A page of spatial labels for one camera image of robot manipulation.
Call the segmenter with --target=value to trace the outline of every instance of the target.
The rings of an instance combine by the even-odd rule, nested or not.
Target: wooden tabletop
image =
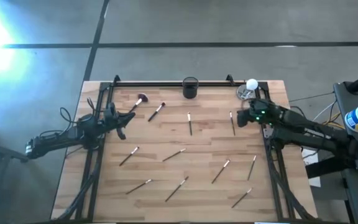
[[[96,103],[99,84],[84,82],[76,118],[91,113],[86,98],[91,97]],[[289,106],[283,81],[268,81],[268,87],[276,104]],[[129,111],[138,93],[146,93],[149,102],[136,108],[135,118],[123,129],[126,140],[120,140],[116,131],[106,136],[94,221],[277,221],[260,126],[236,126],[236,136],[233,135],[229,112],[233,112],[236,124],[236,111],[241,108],[235,90],[236,87],[199,87],[197,97],[187,100],[178,87],[114,88],[113,102],[118,111]],[[162,102],[166,106],[147,122]],[[192,136],[187,112],[191,113]],[[137,146],[139,150],[119,166]],[[181,154],[162,162],[184,148]],[[247,180],[255,155],[255,166]],[[283,156],[292,192],[317,217],[299,147],[287,146]],[[78,193],[85,158],[86,151],[82,149],[65,159],[52,218],[62,214]],[[212,184],[228,159],[231,162]],[[188,180],[165,202],[186,176]],[[153,181],[126,195],[148,179]],[[251,187],[250,194],[231,208]]]

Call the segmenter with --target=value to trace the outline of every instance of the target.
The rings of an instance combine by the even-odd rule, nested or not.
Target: white ball
[[[258,81],[253,78],[247,81],[247,90],[256,90],[258,88]]]

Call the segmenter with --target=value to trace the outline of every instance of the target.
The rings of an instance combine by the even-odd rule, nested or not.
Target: black cup
[[[182,82],[183,96],[193,99],[197,96],[198,80],[195,77],[187,77]]]

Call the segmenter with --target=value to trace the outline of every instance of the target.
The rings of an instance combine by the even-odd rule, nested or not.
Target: concrete floor
[[[92,43],[102,3],[0,0],[0,44]],[[358,0],[115,0],[101,36],[102,43],[291,41],[358,41]],[[0,50],[0,145],[24,152],[31,137],[67,125],[58,109],[75,113],[89,54]],[[327,93],[335,82],[358,78],[358,47],[99,49],[90,80],[222,80],[227,74],[284,80],[289,99]],[[293,105],[313,118],[332,101],[329,95]],[[0,223],[49,219],[63,154],[12,161],[0,192]],[[342,205],[322,200],[329,194],[315,194],[319,216],[346,221]]]

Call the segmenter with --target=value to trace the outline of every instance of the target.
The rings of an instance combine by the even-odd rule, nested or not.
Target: wooden table
[[[86,98],[97,101],[99,84],[84,82],[77,118],[91,113]],[[274,102],[289,106],[283,81],[268,81],[268,87]],[[236,124],[236,111],[241,108],[235,89],[199,87],[197,97],[187,100],[178,87],[115,87],[113,102],[118,111],[129,111],[137,101],[138,93],[146,93],[150,101],[140,104],[135,110],[135,118],[123,129],[126,140],[120,140],[115,131],[106,136],[94,221],[276,221],[260,126],[250,123],[244,128],[236,126],[236,136],[232,132],[229,112],[233,112]],[[166,107],[147,122],[163,101]],[[187,112],[191,113],[192,136]],[[140,149],[119,167],[136,146]],[[187,150],[162,162],[183,148]],[[257,155],[257,160],[247,181],[254,155]],[[283,156],[292,192],[307,211],[317,217],[299,147],[286,147]],[[86,151],[80,150],[65,159],[52,218],[58,217],[78,193],[85,157]],[[211,184],[227,159],[231,162]],[[165,202],[186,176],[189,179],[182,188]],[[147,179],[154,181],[129,195],[125,194]],[[252,192],[231,208],[250,187],[253,187]],[[281,198],[286,212],[282,194]]]

